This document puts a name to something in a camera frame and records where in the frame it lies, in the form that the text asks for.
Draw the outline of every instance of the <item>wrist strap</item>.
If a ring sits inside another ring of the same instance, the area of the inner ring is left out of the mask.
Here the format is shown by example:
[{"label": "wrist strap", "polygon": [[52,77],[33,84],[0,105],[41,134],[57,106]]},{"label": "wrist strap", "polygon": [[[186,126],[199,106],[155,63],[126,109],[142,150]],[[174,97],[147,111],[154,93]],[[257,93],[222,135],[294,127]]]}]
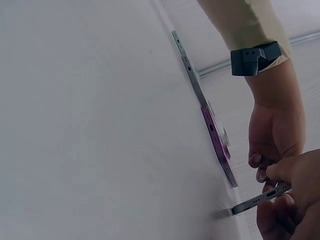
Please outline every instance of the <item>wrist strap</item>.
[{"label": "wrist strap", "polygon": [[253,48],[233,50],[230,55],[233,76],[257,76],[282,53],[278,42],[273,41]]}]

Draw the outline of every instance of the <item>smartphone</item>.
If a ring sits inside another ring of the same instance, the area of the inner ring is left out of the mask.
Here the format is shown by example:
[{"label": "smartphone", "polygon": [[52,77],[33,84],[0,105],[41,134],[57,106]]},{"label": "smartphone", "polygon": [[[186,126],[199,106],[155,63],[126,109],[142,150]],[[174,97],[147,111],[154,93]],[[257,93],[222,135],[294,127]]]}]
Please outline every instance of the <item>smartphone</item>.
[{"label": "smartphone", "polygon": [[231,209],[231,211],[233,215],[242,213],[248,209],[252,209],[253,207],[257,206],[259,203],[276,198],[284,194],[290,189],[291,189],[291,184],[285,183],[285,182],[279,183],[275,188],[234,206]]}]

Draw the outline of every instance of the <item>white surface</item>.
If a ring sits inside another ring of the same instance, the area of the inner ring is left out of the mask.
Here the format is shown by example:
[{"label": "white surface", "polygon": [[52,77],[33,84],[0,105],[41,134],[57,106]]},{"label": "white surface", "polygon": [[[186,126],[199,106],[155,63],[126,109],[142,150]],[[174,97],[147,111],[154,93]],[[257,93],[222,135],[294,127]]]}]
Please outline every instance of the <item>white surface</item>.
[{"label": "white surface", "polygon": [[[293,62],[298,75],[306,112],[305,151],[320,148],[320,40],[293,48]],[[243,201],[259,195],[263,184],[257,183],[256,170],[248,165],[248,126],[253,108],[252,93],[242,77],[231,76],[231,69],[216,72],[202,80],[206,96],[222,120],[231,146],[231,167],[239,183]],[[256,225],[256,208],[246,213],[252,240],[261,239]]]},{"label": "white surface", "polygon": [[2,239],[239,237],[212,217],[235,194],[147,0],[5,0],[0,35]]},{"label": "white surface", "polygon": [[[197,69],[223,61],[230,52],[197,0],[161,0]],[[272,0],[290,37],[320,28],[320,1]]]}]

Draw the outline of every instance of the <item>sleeve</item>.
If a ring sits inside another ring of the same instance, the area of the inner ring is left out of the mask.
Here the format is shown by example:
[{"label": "sleeve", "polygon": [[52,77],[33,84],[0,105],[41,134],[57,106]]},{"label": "sleeve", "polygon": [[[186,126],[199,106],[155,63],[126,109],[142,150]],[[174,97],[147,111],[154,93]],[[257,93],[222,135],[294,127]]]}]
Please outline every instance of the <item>sleeve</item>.
[{"label": "sleeve", "polygon": [[277,41],[282,56],[260,72],[291,58],[291,45],[271,0],[198,0],[230,51]]}]

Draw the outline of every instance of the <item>person's hand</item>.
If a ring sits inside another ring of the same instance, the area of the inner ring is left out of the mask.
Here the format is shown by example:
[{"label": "person's hand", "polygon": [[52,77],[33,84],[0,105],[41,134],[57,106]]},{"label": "person's hand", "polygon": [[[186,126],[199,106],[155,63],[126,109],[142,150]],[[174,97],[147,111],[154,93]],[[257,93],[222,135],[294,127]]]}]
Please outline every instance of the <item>person's hand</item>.
[{"label": "person's hand", "polygon": [[[319,169],[320,149],[284,158],[267,168],[268,178],[290,183],[292,188],[275,203],[258,205],[257,226],[264,240],[320,239]],[[285,231],[284,223],[296,225],[293,235]]]},{"label": "person's hand", "polygon": [[[276,108],[255,103],[249,125],[249,165],[258,168],[256,179],[266,181],[266,169],[282,158],[302,153],[305,116],[302,106]],[[263,192],[274,187],[267,182]]]}]

